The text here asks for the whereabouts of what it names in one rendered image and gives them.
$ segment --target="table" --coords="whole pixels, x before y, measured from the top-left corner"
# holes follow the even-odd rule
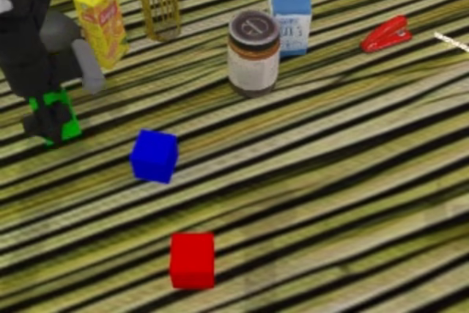
[[[312,4],[309,53],[246,100],[227,83],[226,24],[266,0],[181,0],[167,44],[122,0],[132,49],[104,93],[67,86],[84,136],[55,150],[22,136],[29,110],[2,79],[2,310],[466,312],[469,62],[433,35],[467,42],[469,0]],[[413,40],[363,54],[399,14]],[[171,185],[133,178],[142,128],[179,137]],[[215,233],[215,289],[171,288],[181,231]]]

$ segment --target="yellow box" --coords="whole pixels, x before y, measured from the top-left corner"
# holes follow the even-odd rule
[[[73,0],[86,41],[101,67],[111,69],[129,45],[119,0]]]

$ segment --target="blue carton top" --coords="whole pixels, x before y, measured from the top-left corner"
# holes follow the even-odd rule
[[[310,15],[311,0],[269,0],[272,15]]]

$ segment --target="blue and white carton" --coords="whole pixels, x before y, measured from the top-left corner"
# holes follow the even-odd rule
[[[281,28],[280,55],[304,55],[308,50],[311,0],[269,0],[270,14]]]

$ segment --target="milk carton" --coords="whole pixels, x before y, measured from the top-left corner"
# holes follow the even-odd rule
[[[281,27],[280,55],[306,54],[311,25],[311,0],[269,0],[269,8]]]
[[[73,0],[86,41],[101,67],[111,69],[127,52],[119,0]]]

